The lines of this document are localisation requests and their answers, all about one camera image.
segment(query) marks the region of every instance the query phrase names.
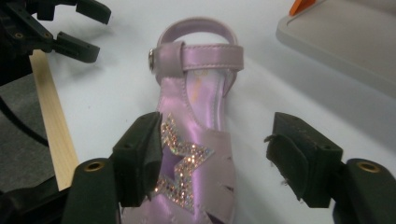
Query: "ankle strap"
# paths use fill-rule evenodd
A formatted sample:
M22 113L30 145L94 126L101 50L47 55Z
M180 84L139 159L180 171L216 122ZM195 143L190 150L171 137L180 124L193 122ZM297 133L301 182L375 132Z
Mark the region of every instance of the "ankle strap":
M176 39L196 32L221 35L230 44L189 45ZM158 83L163 77L184 77L195 69L228 69L224 83L226 95L236 80L236 73L244 68L243 48L237 46L234 33L225 24L207 18L191 18L168 27L161 35L156 49L150 51L150 69Z

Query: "pink sandal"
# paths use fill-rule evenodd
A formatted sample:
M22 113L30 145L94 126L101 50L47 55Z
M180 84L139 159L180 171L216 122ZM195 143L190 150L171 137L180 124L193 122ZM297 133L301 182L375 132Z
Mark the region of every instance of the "pink sandal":
M185 45L196 32L230 44ZM243 69L243 49L224 24L191 18L171 25L150 51L161 84L163 165L151 201L124 209L123 223L231 223L234 171L224 98Z

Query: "white table surface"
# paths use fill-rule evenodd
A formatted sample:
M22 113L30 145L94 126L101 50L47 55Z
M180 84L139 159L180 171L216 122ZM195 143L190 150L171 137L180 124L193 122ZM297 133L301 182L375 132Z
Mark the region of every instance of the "white table surface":
M234 223L332 223L332 209L310 209L265 158L274 113L304 119L344 149L343 161L376 161L396 174L396 99L282 45L280 19L292 0L102 0L108 26L56 7L43 24L101 48L96 63L49 54L49 66L80 162L107 158L139 116L156 109L160 87L148 52L171 23L207 16L227 23L245 48L226 105L236 170Z

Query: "star decoration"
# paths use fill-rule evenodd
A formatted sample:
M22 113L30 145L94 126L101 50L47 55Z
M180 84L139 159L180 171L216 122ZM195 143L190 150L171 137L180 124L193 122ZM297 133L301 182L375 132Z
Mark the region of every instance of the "star decoration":
M169 147L172 154L183 156L174 168L175 179L160 175L154 194L162 193L179 206L194 211L192 191L192 173L206 161L214 151L190 142L181 140L177 133L175 120L170 114L161 126L163 147Z

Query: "orange object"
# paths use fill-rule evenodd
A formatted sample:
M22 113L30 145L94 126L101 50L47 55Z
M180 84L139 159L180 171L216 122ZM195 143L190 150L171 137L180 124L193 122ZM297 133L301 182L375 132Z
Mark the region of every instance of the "orange object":
M294 16L304 9L314 5L316 0L296 0L290 9L289 15Z

